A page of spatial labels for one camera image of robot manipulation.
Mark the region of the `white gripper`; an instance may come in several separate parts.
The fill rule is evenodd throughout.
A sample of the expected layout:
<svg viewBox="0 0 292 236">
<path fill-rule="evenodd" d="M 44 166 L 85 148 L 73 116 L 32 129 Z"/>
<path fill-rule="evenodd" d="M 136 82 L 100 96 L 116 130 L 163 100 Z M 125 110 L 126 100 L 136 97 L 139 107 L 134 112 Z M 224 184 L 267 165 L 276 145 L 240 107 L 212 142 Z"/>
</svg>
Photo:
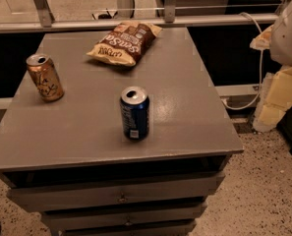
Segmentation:
<svg viewBox="0 0 292 236">
<path fill-rule="evenodd" d="M 276 127 L 292 107 L 292 0 L 273 26 L 266 28 L 251 41 L 250 47 L 256 50 L 270 48 L 271 59 L 287 65 L 282 66 L 276 74 L 267 73 L 263 79 L 253 128 L 257 132 L 268 132 Z"/>
</svg>

